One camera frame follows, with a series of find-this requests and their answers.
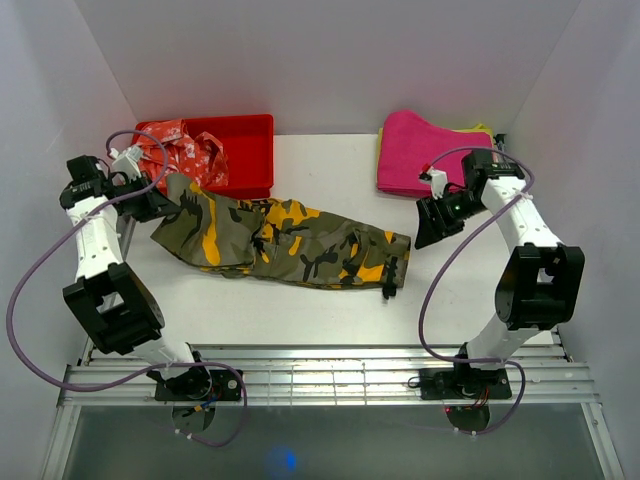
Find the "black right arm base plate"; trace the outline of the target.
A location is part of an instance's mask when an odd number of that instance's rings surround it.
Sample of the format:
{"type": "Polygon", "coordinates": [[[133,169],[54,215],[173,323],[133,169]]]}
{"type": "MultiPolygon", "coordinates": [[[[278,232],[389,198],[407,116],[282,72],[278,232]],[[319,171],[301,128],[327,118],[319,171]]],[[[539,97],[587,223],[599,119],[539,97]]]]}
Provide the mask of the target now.
{"type": "Polygon", "coordinates": [[[512,390],[505,369],[424,368],[418,371],[423,400],[508,400],[512,390]]]}

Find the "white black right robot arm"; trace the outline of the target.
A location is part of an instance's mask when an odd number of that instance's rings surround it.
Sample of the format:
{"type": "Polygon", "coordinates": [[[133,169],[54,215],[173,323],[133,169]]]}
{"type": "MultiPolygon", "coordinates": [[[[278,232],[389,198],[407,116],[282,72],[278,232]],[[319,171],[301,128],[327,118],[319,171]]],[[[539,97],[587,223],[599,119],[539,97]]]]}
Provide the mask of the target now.
{"type": "Polygon", "coordinates": [[[454,390],[474,397],[488,384],[485,370],[509,364],[529,339],[568,322],[575,311],[585,254],[555,235],[530,193],[535,175],[520,160],[495,148],[463,147],[464,184],[450,192],[447,174],[438,169],[443,155],[427,162],[419,174],[431,191],[417,202],[414,247],[422,249],[463,231],[465,222],[483,211],[490,216],[469,234],[440,267],[422,305],[427,307],[446,271],[490,225],[498,226],[510,257],[494,294],[494,313],[482,331],[460,352],[447,357],[456,367],[454,390]]]}

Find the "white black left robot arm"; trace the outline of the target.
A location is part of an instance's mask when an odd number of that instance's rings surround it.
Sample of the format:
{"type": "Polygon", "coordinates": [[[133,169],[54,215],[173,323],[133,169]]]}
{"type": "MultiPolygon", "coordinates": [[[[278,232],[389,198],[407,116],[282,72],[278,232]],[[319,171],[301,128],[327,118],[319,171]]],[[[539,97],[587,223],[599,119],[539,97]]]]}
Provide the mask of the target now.
{"type": "Polygon", "coordinates": [[[124,182],[116,185],[99,159],[86,155],[69,160],[67,169],[71,182],[60,205],[72,224],[81,227],[75,234],[75,282],[63,289],[66,305],[102,353],[135,354],[160,364],[162,370],[148,373],[159,385],[190,399],[205,397],[212,387],[210,372],[194,365],[200,357],[188,344],[163,339],[160,307],[124,260],[117,231],[121,216],[144,223],[177,214],[179,207],[154,188],[96,213],[102,203],[150,185],[149,176],[125,172],[124,182]]]}

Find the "camouflage yellow green trousers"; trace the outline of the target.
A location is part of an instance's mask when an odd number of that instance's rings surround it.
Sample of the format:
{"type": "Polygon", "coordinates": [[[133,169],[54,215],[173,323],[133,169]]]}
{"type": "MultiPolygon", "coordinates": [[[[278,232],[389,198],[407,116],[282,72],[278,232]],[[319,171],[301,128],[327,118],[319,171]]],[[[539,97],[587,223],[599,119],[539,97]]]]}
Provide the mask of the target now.
{"type": "Polygon", "coordinates": [[[254,277],[317,289],[405,284],[410,237],[297,200],[240,200],[206,192],[181,174],[168,178],[179,210],[151,238],[185,264],[226,278],[254,277]]]}

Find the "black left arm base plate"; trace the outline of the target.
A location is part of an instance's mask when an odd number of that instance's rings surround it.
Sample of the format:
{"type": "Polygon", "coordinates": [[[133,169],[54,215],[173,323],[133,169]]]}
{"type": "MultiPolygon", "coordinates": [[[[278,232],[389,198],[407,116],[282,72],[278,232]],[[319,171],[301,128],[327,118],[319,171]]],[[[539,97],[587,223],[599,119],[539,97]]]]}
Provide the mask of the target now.
{"type": "Polygon", "coordinates": [[[193,367],[187,372],[167,380],[152,375],[156,380],[156,401],[238,401],[241,386],[238,378],[228,370],[193,367]]]}

